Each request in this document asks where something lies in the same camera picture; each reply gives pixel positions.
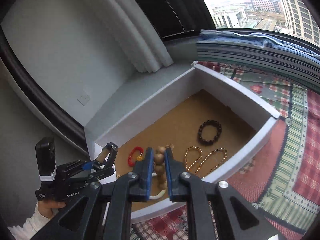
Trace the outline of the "person's left hand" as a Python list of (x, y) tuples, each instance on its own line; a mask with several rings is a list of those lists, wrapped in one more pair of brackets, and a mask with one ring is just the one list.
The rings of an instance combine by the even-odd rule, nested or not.
[(54, 209), (61, 209), (65, 207), (65, 202), (57, 202), (54, 200), (41, 200), (38, 202), (37, 209), (39, 213), (48, 219), (52, 219), (54, 217)]

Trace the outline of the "white knit sleeve forearm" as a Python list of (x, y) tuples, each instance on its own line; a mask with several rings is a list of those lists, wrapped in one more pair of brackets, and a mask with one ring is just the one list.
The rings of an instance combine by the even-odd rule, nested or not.
[(44, 217), (40, 214), (38, 210), (38, 203), (36, 203), (35, 211), (32, 217), (27, 218), (22, 226), (9, 226), (8, 230), (17, 240), (29, 240), (36, 233), (38, 233), (38, 231), (40, 231), (49, 221), (49, 218)]

